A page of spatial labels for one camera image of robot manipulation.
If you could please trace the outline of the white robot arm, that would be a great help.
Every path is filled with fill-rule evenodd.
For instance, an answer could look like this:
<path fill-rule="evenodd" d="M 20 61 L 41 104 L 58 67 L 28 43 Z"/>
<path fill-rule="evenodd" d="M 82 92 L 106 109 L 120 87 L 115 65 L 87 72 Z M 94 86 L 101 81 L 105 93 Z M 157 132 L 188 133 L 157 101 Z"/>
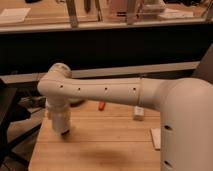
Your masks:
<path fill-rule="evenodd" d="M 161 114 L 161 171 L 213 171 L 213 84 L 205 80 L 74 79 L 56 63 L 37 88 L 58 133 L 70 128 L 71 98 L 154 109 Z"/>

